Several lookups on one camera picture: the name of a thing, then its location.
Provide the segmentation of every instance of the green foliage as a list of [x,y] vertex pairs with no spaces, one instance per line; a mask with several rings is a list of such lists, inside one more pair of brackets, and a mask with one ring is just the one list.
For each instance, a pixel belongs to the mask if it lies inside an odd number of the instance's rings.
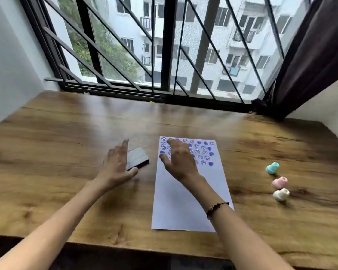
[[[69,16],[82,29],[79,11],[75,0],[58,0],[60,9]],[[101,47],[105,54],[111,58],[114,64],[120,67],[133,80],[137,81],[138,64],[130,58],[128,52],[119,44],[113,43],[113,37],[110,32],[91,14],[91,23],[93,25],[96,43]],[[69,24],[66,23],[69,38],[73,46],[73,50],[81,58],[85,59],[91,66],[93,63],[90,58],[88,44]],[[112,67],[100,54],[100,62],[103,68],[103,74],[106,78],[125,80],[122,75]],[[94,76],[84,65],[79,63],[81,74],[84,76]]]

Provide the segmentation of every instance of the dark curtain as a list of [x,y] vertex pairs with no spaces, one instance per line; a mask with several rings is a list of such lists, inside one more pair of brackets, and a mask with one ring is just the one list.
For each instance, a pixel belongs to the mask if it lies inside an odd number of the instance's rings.
[[314,0],[266,101],[253,109],[283,119],[338,80],[338,0]]

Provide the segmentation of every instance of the bracelet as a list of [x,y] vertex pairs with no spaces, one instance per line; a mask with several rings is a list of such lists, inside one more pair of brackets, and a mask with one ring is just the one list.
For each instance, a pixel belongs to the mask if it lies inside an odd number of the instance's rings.
[[229,205],[229,202],[216,204],[216,205],[214,205],[213,207],[211,207],[211,208],[207,211],[207,217],[208,217],[208,219],[209,219],[210,216],[212,216],[212,214],[213,214],[213,212],[214,212],[215,210],[217,210],[218,208],[220,208],[220,206],[221,206],[222,204],[227,204],[227,205]]

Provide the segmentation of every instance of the wall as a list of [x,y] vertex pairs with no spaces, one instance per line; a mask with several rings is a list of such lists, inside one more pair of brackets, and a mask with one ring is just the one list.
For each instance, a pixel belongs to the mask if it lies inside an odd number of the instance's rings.
[[338,137],[338,81],[300,106],[288,117],[323,122]]
[[44,89],[58,90],[19,0],[0,0],[0,121]]

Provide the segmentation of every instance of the person's right hand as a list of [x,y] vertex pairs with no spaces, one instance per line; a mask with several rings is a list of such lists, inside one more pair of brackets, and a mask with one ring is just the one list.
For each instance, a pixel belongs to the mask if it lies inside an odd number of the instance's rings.
[[180,140],[168,140],[171,147],[171,161],[166,154],[160,154],[159,158],[164,163],[166,170],[178,181],[184,181],[198,177],[199,172],[193,155],[189,151],[188,144]]

